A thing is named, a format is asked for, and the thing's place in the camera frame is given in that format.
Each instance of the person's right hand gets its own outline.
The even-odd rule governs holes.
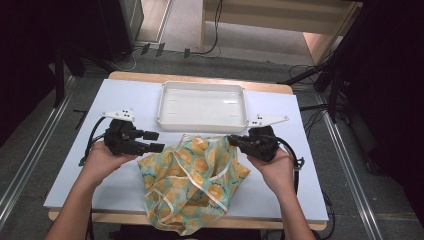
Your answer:
[[[293,185],[293,157],[286,151],[278,148],[275,157],[270,162],[264,162],[255,157],[247,159],[261,172],[265,183],[276,194],[285,191],[294,191]]]

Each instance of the forearm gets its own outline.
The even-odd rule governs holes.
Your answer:
[[[277,195],[283,218],[286,239],[315,239],[294,190],[287,190]]]
[[[94,190],[77,179],[45,239],[85,239]]]

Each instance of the floral cloth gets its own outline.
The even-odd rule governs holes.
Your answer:
[[[225,215],[250,170],[238,163],[226,136],[184,135],[176,146],[139,162],[146,212],[157,229],[190,235]]]

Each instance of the person's left hand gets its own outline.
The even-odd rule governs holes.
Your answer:
[[[103,179],[122,164],[134,160],[137,155],[113,155],[104,142],[96,142],[91,148],[84,167],[78,178],[92,188],[99,186]]]

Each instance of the wooden table edge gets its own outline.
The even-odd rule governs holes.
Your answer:
[[[60,208],[49,210],[49,219],[54,221],[59,215]],[[93,222],[115,223],[128,225],[151,225],[145,213],[110,211],[93,212]],[[326,221],[308,221],[309,227],[321,231],[327,227]],[[208,224],[207,228],[233,228],[233,229],[283,229],[281,219],[237,218],[223,216]]]
[[[281,94],[293,94],[293,90],[288,85],[266,83],[266,82],[252,82],[249,80],[227,80],[221,78],[207,78],[196,76],[180,76],[180,75],[167,75],[167,74],[153,74],[153,73],[133,73],[133,72],[112,72],[109,75],[112,80],[128,80],[128,81],[141,81],[141,82],[154,82],[165,83],[167,81],[182,81],[182,82],[195,82],[195,83],[217,83],[217,84],[233,84],[239,85],[246,90],[272,92]]]

